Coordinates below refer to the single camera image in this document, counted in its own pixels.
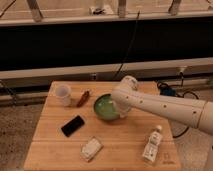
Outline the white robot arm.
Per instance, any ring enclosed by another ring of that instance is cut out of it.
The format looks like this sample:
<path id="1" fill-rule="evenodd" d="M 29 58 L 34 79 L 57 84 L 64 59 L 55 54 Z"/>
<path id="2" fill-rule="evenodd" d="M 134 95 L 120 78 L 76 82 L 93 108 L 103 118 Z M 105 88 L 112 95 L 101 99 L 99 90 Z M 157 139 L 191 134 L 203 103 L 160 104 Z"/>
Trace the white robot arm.
<path id="1" fill-rule="evenodd" d="M 139 92 L 138 82 L 132 76 L 125 76 L 113 88 L 111 98 L 121 115 L 129 108 L 138 108 L 213 136 L 213 102 Z"/>

